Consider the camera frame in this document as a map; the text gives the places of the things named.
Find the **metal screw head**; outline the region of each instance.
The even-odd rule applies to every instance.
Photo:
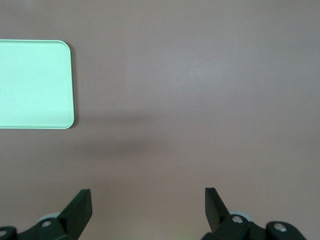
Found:
[[[6,231],[6,230],[0,231],[0,237],[4,236],[4,235],[6,235],[6,234],[7,234],[7,231]]]
[[[234,221],[236,224],[242,224],[244,222],[239,216],[233,216],[232,221]]]
[[[277,229],[280,232],[286,232],[287,229],[284,225],[282,225],[281,223],[276,223],[274,224],[274,228]]]
[[[41,224],[41,227],[45,228],[45,227],[48,227],[49,225],[51,225],[51,221],[44,221],[42,224]]]

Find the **green rectangular tray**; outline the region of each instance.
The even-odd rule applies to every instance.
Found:
[[[74,120],[68,45],[0,39],[0,128],[67,129]]]

